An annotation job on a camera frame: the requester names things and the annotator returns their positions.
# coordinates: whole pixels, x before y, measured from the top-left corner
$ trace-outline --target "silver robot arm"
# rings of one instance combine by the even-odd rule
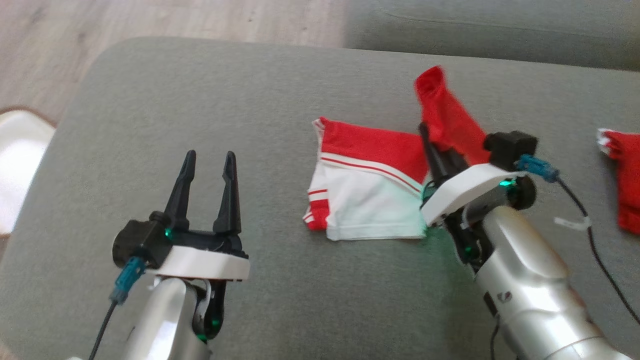
[[[122,359],[208,360],[211,350],[194,332],[198,303],[198,292],[188,282],[162,280],[131,331]]]
[[[517,210],[498,206],[482,227],[494,249],[476,283],[519,359],[630,359],[605,339],[564,261]]]
[[[454,150],[429,143],[425,125],[420,132],[433,178],[422,217],[448,230],[518,359],[630,359],[605,339],[569,285],[564,261],[518,212],[535,201],[533,182],[520,170],[557,179],[556,169],[532,157],[537,139],[518,131],[490,135],[490,163],[469,167]]]

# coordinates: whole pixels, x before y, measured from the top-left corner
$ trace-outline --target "red stripe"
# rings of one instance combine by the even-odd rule
[[[313,195],[315,193],[326,193],[326,189],[324,189],[324,190],[315,190],[313,192],[309,192],[309,195]]]
[[[380,171],[380,172],[384,172],[385,174],[391,175],[394,178],[402,181],[403,183],[407,184],[410,188],[414,189],[417,192],[420,192],[420,190],[416,189],[415,186],[411,185],[410,183],[407,182],[407,180],[404,180],[402,177],[399,177],[398,175],[395,175],[392,172],[388,172],[386,170],[383,170],[381,168],[377,168],[377,167],[369,167],[367,165],[357,165],[357,164],[352,164],[352,163],[346,163],[344,161],[339,161],[339,160],[334,160],[334,159],[329,159],[329,158],[321,158],[321,160],[326,160],[326,161],[332,161],[334,163],[338,163],[338,164],[343,164],[343,165],[348,165],[350,167],[359,167],[359,168],[368,168],[370,170],[376,170],[376,171]]]

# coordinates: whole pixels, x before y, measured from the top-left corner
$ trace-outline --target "wooden floor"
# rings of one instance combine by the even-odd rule
[[[0,108],[26,105],[59,122],[95,58],[132,37],[342,47],[346,1],[0,0]]]

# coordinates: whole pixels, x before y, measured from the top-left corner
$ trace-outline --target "folded clothing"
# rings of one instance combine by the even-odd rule
[[[420,136],[320,118],[304,221],[331,240],[420,238],[427,161]]]
[[[640,234],[640,134],[598,129],[598,144],[618,162],[618,225]]]
[[[447,89],[440,67],[420,75],[415,91],[430,142],[470,165],[488,161],[484,131]],[[324,117],[313,126],[319,148],[303,217],[309,229],[326,230],[331,240],[421,238],[428,163],[420,136]]]

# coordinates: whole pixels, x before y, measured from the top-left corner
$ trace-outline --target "blue cable connector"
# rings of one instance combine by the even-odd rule
[[[145,273],[147,264],[142,258],[133,257],[122,268],[122,272],[116,279],[115,287],[109,295],[109,300],[118,305],[124,304],[129,296],[133,284]]]
[[[554,183],[560,175],[560,170],[551,166],[550,163],[527,154],[520,157],[516,168],[520,171],[540,175],[548,183]]]

